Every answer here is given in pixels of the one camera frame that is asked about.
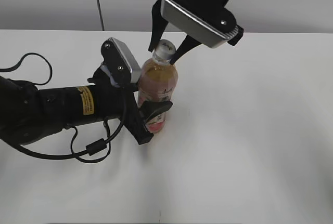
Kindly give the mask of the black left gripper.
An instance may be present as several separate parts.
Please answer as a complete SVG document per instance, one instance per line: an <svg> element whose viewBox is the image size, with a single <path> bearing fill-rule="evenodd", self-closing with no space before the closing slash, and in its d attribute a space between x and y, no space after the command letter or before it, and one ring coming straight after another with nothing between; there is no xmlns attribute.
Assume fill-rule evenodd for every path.
<svg viewBox="0 0 333 224"><path fill-rule="evenodd" d="M94 83L92 89L96 114L102 119L118 118L139 145L149 143L153 138L144 124L173 106L171 101L144 101L139 115L132 86L121 88L111 85L110 77L101 68L88 81Z"/></svg>

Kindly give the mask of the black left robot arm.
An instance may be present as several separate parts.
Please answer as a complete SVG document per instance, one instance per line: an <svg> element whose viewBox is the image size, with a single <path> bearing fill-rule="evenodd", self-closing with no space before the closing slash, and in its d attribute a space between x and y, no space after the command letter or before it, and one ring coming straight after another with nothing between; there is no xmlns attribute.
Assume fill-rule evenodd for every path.
<svg viewBox="0 0 333 224"><path fill-rule="evenodd" d="M146 123L173 103L145 102L138 106L136 86L117 88L97 69L89 85L37 89L28 81L1 77L1 140L27 145L72 126L119 119L137 140L148 143L153 134Z"/></svg>

